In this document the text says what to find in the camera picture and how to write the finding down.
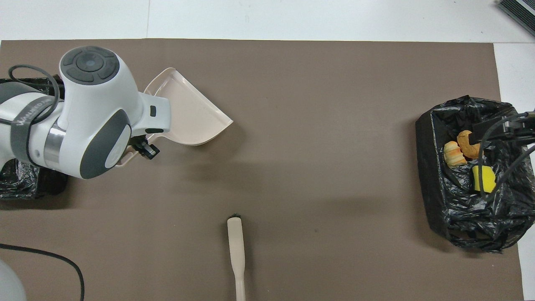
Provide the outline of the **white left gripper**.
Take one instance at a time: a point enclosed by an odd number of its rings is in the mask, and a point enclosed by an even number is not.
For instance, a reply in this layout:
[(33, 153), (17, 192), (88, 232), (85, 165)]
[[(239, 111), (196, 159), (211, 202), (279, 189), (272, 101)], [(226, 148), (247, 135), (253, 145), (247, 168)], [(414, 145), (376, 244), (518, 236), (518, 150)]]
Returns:
[(155, 97), (137, 93), (134, 115), (132, 115), (131, 146), (143, 157), (153, 160), (160, 150), (154, 144), (147, 143), (147, 134), (168, 132), (171, 126), (170, 101), (164, 97)]

